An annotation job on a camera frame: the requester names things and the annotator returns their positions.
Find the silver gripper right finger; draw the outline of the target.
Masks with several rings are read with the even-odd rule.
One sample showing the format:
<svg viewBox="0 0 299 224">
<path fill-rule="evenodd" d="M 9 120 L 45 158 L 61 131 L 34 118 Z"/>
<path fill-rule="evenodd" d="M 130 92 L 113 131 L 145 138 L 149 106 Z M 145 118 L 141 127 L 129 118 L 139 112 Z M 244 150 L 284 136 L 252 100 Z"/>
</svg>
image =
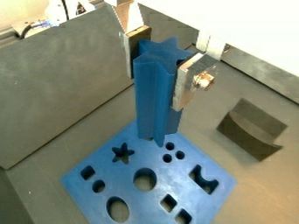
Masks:
<svg viewBox="0 0 299 224">
<path fill-rule="evenodd" d="M 186 107 L 197 89 L 209 90 L 212 88 L 216 78 L 209 74 L 209 69 L 221 61 L 226 43 L 206 31 L 200 31 L 196 47 L 200 51 L 178 66 L 173 93 L 175 111 Z"/>
</svg>

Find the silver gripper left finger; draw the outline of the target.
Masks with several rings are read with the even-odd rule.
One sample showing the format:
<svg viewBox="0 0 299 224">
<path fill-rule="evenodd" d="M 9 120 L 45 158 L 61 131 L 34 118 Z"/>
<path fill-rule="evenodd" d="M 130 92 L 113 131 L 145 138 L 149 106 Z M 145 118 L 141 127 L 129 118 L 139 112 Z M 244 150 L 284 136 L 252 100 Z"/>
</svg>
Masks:
<svg viewBox="0 0 299 224">
<path fill-rule="evenodd" d="M 126 73 L 134 79 L 134 59 L 139 55 L 139 41 L 151 39 L 153 28 L 145 24 L 137 0 L 105 0 L 119 23 L 123 47 L 126 50 Z"/>
</svg>

